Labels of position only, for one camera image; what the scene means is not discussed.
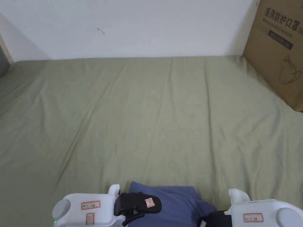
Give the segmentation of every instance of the wrinkle in sheet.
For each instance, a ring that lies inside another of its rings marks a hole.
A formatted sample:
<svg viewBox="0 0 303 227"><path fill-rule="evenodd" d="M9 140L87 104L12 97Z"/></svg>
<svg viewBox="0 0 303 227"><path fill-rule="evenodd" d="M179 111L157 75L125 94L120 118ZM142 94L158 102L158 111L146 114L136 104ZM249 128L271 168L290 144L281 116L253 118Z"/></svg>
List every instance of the wrinkle in sheet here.
<svg viewBox="0 0 303 227"><path fill-rule="evenodd" d="M167 81L169 81L169 78L171 76L172 66L173 66L173 58L171 58L171 64L170 64L169 71L168 71L168 80ZM166 85L167 85L167 83L163 86L160 108L159 108L159 111L158 111L158 114L157 114L156 123L155 123L154 130L153 130L152 137L151 137L151 144L150 144L150 147L149 147L149 150L148 150L147 159L146 159L146 162L145 162L145 167L144 167L144 170L143 170L143 174L142 174L140 183L142 183L142 181L143 181L145 171L146 171L146 167L147 167L147 164L148 164L148 161L149 161L150 152L151 152L152 145L153 145L153 142L154 142L156 127L158 125L159 116L160 116L160 113L161 113L161 110L162 110L163 98L164 98L164 92L165 92L165 89L166 89Z"/></svg>
<svg viewBox="0 0 303 227"><path fill-rule="evenodd" d="M207 85L207 98L208 98L208 123L209 123L209 138L210 138L210 152L211 152L211 166L212 166L212 181L211 181L211 191L215 204L218 204L219 201L219 176L218 176L218 166L215 156L215 150L214 150L214 140L213 140L213 131L212 131L212 118L211 118L211 91L210 91L210 85L209 85L209 79L208 79L208 70L207 70L207 62L206 59L204 59L204 77L205 77L205 83Z"/></svg>

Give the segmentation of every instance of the mask illustration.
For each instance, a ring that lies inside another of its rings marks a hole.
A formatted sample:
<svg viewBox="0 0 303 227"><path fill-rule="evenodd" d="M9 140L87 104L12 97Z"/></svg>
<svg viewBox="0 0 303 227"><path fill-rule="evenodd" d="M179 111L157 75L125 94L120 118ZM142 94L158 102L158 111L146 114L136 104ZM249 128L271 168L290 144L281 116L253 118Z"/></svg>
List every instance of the mask illustration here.
<svg viewBox="0 0 303 227"><path fill-rule="evenodd" d="M295 65L291 62L289 55L286 56L281 64L279 70L279 80L281 84L289 84L298 80L302 75L301 71L297 71Z"/></svg>

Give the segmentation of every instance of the gray circular cap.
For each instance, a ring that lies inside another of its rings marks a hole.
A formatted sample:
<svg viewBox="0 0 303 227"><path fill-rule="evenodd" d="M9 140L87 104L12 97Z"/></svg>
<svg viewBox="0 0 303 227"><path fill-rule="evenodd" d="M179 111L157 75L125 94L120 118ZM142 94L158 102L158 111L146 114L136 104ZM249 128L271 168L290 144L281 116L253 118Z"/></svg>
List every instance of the gray circular cap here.
<svg viewBox="0 0 303 227"><path fill-rule="evenodd" d="M60 200L53 209L53 219L59 220L62 218L69 210L71 204L67 199Z"/></svg>
<svg viewBox="0 0 303 227"><path fill-rule="evenodd" d="M302 217L293 209L286 207L277 211L276 220L280 227L303 226Z"/></svg>

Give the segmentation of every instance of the cardboard box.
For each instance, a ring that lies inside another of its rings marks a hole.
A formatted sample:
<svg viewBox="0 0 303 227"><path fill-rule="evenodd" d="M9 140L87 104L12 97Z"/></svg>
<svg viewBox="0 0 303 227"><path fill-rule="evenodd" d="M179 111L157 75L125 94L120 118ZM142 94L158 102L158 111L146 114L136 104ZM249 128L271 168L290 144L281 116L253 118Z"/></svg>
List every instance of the cardboard box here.
<svg viewBox="0 0 303 227"><path fill-rule="evenodd" d="M303 111L303 0L261 0L243 56L291 108Z"/></svg>

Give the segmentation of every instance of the bed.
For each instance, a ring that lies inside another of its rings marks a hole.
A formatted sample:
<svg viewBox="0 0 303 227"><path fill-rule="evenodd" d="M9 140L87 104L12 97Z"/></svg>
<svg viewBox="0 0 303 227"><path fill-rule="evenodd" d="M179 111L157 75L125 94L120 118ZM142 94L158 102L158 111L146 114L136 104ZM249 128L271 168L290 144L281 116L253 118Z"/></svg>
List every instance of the bed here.
<svg viewBox="0 0 303 227"><path fill-rule="evenodd" d="M303 114L243 57L14 63L0 78L3 226L52 226L65 195L131 181L303 207Z"/></svg>

